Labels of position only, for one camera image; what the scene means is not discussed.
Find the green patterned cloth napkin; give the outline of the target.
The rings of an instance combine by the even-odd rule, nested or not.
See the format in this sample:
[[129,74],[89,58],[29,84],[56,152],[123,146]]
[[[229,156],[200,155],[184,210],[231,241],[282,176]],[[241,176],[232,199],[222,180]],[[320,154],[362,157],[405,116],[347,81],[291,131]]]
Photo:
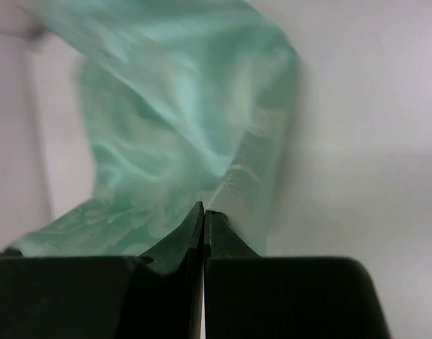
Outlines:
[[265,250],[297,55],[245,1],[41,1],[84,57],[92,197],[12,243],[26,256],[141,254],[197,202]]

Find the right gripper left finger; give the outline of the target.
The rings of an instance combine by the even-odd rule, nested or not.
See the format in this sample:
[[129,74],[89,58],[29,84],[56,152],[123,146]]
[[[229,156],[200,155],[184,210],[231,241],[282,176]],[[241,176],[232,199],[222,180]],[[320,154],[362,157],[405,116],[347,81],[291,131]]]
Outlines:
[[204,210],[139,256],[0,254],[0,338],[191,338]]

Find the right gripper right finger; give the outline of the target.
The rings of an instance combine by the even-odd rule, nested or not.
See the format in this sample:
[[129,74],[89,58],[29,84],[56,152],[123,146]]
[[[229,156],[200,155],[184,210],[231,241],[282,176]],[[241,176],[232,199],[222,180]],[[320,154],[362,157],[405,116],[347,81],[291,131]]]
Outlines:
[[368,271],[346,257],[262,257],[208,211],[208,338],[389,338]]

